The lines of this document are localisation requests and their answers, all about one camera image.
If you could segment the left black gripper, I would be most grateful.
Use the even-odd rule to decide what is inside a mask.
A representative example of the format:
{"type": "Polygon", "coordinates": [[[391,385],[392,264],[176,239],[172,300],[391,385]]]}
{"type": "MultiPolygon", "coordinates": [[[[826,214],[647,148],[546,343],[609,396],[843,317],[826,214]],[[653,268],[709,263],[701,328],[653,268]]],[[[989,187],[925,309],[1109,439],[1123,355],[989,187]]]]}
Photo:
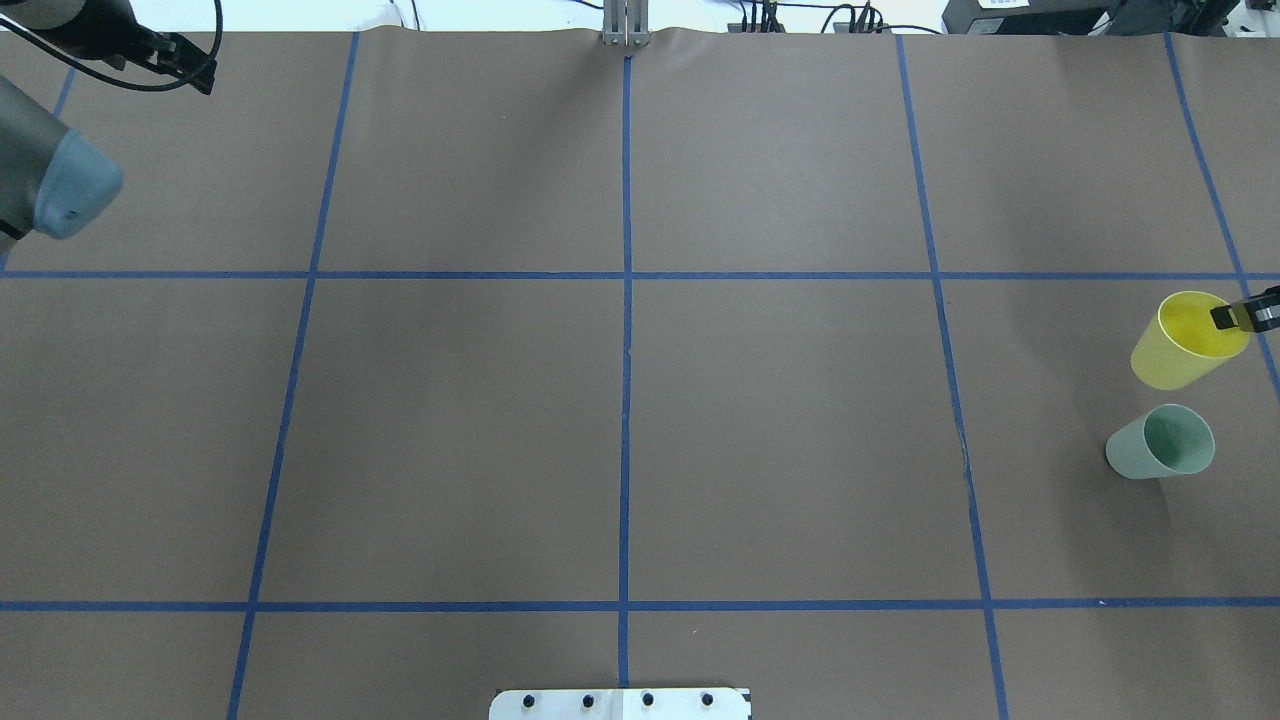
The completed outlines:
{"type": "MultiPolygon", "coordinates": [[[[23,1],[3,1],[3,15],[23,1]]],[[[211,95],[216,82],[219,37],[204,50],[183,35],[152,32],[136,19],[129,1],[87,1],[81,14],[55,29],[23,29],[81,60],[146,60],[145,67],[169,76],[202,95],[211,95]]]]}

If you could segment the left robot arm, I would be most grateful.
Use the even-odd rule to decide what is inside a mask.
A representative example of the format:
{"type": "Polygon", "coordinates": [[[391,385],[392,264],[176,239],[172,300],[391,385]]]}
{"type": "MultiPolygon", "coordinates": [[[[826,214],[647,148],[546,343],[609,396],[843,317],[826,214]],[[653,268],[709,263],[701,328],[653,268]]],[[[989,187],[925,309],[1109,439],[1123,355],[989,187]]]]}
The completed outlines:
{"type": "MultiPolygon", "coordinates": [[[[225,29],[212,3],[214,40],[138,22],[129,1],[5,1],[3,28],[77,73],[115,88],[210,95],[225,29]]],[[[1,228],[10,252],[32,233],[67,240],[97,219],[123,187],[122,168],[79,131],[1,79],[1,228]]]]}

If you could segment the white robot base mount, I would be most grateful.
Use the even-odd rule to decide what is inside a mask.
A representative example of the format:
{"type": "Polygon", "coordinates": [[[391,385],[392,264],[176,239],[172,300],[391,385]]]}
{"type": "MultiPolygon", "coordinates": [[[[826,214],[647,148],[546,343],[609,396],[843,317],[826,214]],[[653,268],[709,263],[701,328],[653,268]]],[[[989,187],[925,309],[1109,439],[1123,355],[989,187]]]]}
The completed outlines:
{"type": "Polygon", "coordinates": [[[489,719],[753,719],[750,691],[731,687],[502,691],[489,719]]]}

